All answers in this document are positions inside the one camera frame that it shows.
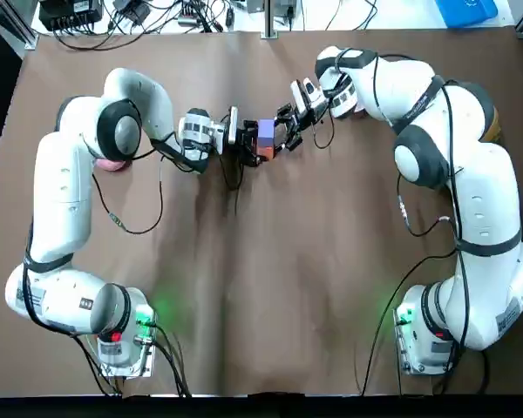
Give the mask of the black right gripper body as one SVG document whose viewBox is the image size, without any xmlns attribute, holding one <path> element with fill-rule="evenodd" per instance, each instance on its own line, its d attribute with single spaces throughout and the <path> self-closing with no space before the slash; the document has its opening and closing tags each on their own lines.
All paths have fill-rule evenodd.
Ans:
<svg viewBox="0 0 523 418">
<path fill-rule="evenodd" d="M 314 123 L 314 110 L 312 108 L 300 111 L 294 109 L 294 131 L 304 131 Z"/>
</svg>

